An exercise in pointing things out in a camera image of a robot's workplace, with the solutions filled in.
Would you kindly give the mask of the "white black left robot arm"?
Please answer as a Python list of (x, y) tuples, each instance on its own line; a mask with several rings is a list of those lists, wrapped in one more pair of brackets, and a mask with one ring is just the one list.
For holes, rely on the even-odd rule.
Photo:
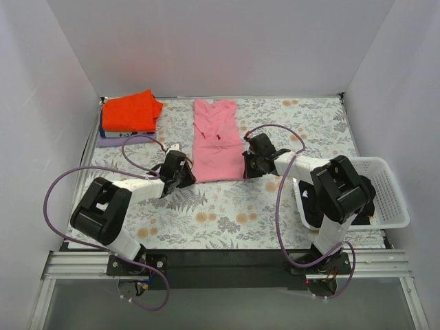
[(141, 274), (149, 263), (146, 248), (123, 228), (130, 206), (149, 199), (161, 199), (178, 188), (196, 182), (192, 162), (179, 150), (166, 152), (164, 162), (156, 166), (158, 176), (110, 181), (98, 177), (73, 211), (70, 225), (99, 242), (122, 259), (122, 266), (132, 275)]

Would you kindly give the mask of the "pink polo shirt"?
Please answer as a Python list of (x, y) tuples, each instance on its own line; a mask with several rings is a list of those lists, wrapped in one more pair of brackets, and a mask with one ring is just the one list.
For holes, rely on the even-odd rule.
[(192, 172), (198, 183), (243, 179), (243, 143), (236, 124), (237, 103), (193, 102), (195, 139)]

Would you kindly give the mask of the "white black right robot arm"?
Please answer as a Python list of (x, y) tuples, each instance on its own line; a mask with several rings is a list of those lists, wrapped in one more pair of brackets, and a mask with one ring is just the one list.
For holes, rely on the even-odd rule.
[[(373, 199), (373, 194), (355, 170), (349, 158), (339, 155), (333, 159), (307, 157), (304, 149), (293, 152), (287, 148), (277, 150), (264, 133), (244, 140), (249, 149), (243, 153), (245, 179), (278, 175), (281, 177), (275, 203), (275, 226), (280, 249), (287, 262), (296, 269), (314, 268), (327, 273), (336, 265), (335, 255), (344, 245), (343, 239), (364, 207)], [(294, 178), (311, 184), (315, 189), (317, 204), (323, 213), (318, 236), (311, 244), (311, 261), (299, 263), (285, 249), (281, 236), (279, 212), (285, 181)]]

